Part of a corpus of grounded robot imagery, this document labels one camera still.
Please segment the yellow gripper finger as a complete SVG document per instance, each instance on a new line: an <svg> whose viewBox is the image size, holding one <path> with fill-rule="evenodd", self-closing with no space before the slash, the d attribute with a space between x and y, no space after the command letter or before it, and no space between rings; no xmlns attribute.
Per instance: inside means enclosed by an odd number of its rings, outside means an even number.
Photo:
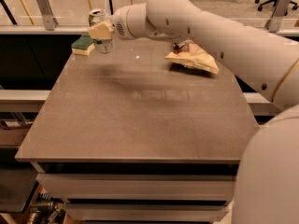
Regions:
<svg viewBox="0 0 299 224"><path fill-rule="evenodd" d="M110 40L114 29L109 21L101 21L88 29L90 37L94 40Z"/></svg>

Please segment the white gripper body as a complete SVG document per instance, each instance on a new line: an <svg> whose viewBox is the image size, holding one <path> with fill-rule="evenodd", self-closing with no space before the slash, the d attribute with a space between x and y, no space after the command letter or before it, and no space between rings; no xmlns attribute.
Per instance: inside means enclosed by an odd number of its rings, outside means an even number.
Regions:
<svg viewBox="0 0 299 224"><path fill-rule="evenodd" d="M115 35L124 40L136 39L134 6L121 7L111 17Z"/></svg>

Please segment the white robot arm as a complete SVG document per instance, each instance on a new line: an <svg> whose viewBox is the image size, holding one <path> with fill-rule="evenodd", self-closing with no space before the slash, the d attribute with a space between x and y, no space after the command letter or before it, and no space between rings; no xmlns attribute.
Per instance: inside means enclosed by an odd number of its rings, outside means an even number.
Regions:
<svg viewBox="0 0 299 224"><path fill-rule="evenodd" d="M235 181L232 224L299 224L299 44L196 7L147 0L89 30L94 39L187 37L280 109L250 139Z"/></svg>

